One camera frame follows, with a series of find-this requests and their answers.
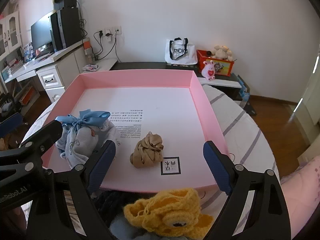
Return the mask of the blue patterned drawstring pouch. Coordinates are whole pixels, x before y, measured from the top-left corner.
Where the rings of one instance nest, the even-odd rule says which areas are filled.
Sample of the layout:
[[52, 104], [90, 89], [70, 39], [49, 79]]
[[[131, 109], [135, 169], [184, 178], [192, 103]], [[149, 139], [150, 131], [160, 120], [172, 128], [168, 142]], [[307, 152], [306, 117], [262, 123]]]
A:
[[110, 116], [110, 112], [87, 109], [80, 111], [78, 117], [68, 114], [55, 118], [63, 129], [62, 136], [55, 145], [60, 157], [67, 161], [70, 168], [85, 164], [108, 140], [114, 142], [118, 148], [120, 134], [109, 120]]

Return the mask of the light blue fleece hat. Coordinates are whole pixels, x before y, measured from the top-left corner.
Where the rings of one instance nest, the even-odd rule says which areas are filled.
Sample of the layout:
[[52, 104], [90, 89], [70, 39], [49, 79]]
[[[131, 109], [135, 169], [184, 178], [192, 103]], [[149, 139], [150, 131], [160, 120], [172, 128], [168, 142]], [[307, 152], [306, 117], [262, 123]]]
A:
[[187, 237], [162, 237], [155, 233], [150, 233], [143, 228], [132, 226], [124, 214], [117, 215], [111, 222], [109, 227], [110, 232], [114, 237], [121, 240], [164, 240], [164, 239], [188, 239]]

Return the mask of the tan stocking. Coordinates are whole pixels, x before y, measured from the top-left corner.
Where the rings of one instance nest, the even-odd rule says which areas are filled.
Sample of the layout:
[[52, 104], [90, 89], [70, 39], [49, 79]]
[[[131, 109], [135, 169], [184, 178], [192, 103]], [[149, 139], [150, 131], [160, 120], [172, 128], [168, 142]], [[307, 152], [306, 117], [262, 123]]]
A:
[[134, 152], [130, 155], [130, 163], [135, 168], [153, 167], [163, 161], [163, 149], [162, 137], [149, 132], [137, 142]]

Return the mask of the yellow crochet hat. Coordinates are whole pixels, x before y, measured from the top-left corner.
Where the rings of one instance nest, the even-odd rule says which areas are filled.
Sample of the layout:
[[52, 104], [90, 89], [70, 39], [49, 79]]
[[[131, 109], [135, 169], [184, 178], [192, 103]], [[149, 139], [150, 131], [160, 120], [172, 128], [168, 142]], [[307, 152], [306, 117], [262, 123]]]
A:
[[198, 192], [193, 188], [160, 191], [124, 207], [124, 216], [135, 227], [164, 237], [203, 238], [214, 218], [202, 214]]

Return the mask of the dark navy crochet scrunchie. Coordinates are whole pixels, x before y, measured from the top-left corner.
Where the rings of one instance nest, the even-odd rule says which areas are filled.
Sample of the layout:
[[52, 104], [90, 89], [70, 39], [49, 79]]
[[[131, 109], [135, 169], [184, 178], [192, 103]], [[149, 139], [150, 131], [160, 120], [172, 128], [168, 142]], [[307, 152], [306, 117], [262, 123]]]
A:
[[123, 213], [125, 205], [132, 204], [139, 198], [139, 193], [109, 190], [94, 198], [93, 203], [103, 222], [110, 226], [111, 222]]

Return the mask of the black office chair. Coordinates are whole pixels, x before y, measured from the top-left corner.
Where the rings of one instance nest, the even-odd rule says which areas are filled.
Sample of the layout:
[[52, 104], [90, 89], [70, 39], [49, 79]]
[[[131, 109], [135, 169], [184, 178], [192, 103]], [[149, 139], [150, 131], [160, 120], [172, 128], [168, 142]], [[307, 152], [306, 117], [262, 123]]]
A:
[[[15, 113], [20, 113], [22, 115], [21, 111], [21, 103], [19, 101], [16, 101], [10, 93], [1, 94], [1, 122], [11, 117]], [[24, 116], [23, 124], [21, 125], [29, 125]]]

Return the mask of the white desk with drawers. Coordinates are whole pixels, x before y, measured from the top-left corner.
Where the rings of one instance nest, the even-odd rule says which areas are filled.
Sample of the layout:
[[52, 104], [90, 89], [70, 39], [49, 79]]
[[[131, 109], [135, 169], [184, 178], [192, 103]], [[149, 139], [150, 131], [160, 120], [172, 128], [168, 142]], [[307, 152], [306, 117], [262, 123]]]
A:
[[33, 60], [26, 67], [21, 66], [14, 74], [4, 80], [7, 84], [10, 81], [18, 82], [38, 77], [51, 102], [58, 100], [73, 80], [83, 72], [87, 64], [84, 43], [85, 38], [70, 47], [53, 53], [44, 60]]

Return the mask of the white glass door cabinet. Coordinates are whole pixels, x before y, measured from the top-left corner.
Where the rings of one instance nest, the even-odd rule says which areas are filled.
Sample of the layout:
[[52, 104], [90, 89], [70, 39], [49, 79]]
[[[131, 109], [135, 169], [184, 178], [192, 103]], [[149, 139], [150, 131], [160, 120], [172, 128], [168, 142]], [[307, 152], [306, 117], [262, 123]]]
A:
[[3, 60], [10, 53], [20, 48], [21, 32], [20, 32], [20, 21], [19, 12], [16, 11], [5, 18], [1, 19], [1, 55], [0, 60]]

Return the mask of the small patterned pouch on shelf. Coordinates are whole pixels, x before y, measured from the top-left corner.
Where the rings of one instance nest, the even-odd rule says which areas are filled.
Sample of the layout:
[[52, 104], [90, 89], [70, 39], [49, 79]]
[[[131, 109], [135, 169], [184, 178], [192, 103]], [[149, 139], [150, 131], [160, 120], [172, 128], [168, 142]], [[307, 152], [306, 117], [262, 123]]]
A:
[[97, 64], [87, 64], [82, 68], [82, 70], [89, 71], [89, 72], [96, 72], [98, 68], [99, 66]]

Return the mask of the black computer monitor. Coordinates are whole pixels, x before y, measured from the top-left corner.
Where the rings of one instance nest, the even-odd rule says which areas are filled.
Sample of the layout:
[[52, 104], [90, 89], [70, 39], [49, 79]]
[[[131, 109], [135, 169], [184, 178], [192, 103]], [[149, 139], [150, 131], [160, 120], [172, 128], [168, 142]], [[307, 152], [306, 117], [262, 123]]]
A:
[[52, 14], [52, 11], [47, 13], [31, 26], [31, 42], [34, 50], [44, 47], [49, 52], [54, 51], [50, 33], [50, 17]]

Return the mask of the pink shallow cardboard box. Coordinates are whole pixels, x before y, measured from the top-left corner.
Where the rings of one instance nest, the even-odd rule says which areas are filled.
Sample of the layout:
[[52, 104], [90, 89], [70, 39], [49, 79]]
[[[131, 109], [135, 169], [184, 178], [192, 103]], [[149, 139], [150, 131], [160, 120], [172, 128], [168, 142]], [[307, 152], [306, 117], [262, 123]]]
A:
[[[228, 148], [216, 115], [196, 75], [188, 70], [134, 69], [80, 74], [57, 100], [46, 122], [80, 111], [110, 112], [120, 145], [103, 189], [158, 192], [215, 186], [203, 156], [212, 141]], [[149, 132], [163, 140], [162, 163], [135, 168], [130, 155]]]

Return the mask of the black computer tower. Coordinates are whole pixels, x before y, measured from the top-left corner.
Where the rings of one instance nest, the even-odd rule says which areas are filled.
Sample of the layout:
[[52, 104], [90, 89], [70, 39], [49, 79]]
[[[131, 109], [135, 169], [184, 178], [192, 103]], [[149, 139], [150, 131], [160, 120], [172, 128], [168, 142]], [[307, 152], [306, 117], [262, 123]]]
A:
[[49, 16], [54, 51], [60, 51], [82, 39], [78, 8], [63, 8]]

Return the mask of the orange toy storage box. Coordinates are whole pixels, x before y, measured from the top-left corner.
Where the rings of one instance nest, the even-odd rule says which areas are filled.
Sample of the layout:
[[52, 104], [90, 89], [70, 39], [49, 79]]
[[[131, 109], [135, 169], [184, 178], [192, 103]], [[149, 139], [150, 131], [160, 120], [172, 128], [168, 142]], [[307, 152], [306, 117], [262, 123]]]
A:
[[233, 61], [227, 61], [227, 60], [221, 60], [221, 59], [215, 59], [212, 57], [209, 57], [207, 55], [207, 51], [205, 50], [196, 50], [197, 53], [197, 59], [198, 59], [198, 68], [199, 72], [201, 72], [204, 68], [204, 62], [210, 63], [210, 61], [213, 61], [216, 74], [222, 75], [222, 76], [231, 76], [232, 68], [233, 68]]

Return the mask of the pink plush toy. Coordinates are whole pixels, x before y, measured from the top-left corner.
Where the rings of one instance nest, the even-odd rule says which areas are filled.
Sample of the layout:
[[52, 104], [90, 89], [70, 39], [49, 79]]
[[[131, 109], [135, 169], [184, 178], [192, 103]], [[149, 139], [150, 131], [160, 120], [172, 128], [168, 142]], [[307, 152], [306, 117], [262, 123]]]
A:
[[204, 68], [201, 70], [201, 75], [207, 80], [212, 81], [215, 79], [215, 66], [214, 61], [204, 61]]

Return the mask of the cream plush sheep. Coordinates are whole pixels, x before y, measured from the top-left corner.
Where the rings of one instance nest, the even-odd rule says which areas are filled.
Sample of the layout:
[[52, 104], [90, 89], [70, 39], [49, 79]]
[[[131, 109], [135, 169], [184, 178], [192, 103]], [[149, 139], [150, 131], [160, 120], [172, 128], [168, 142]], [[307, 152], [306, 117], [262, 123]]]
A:
[[210, 57], [214, 59], [233, 61], [233, 53], [227, 46], [215, 46]]

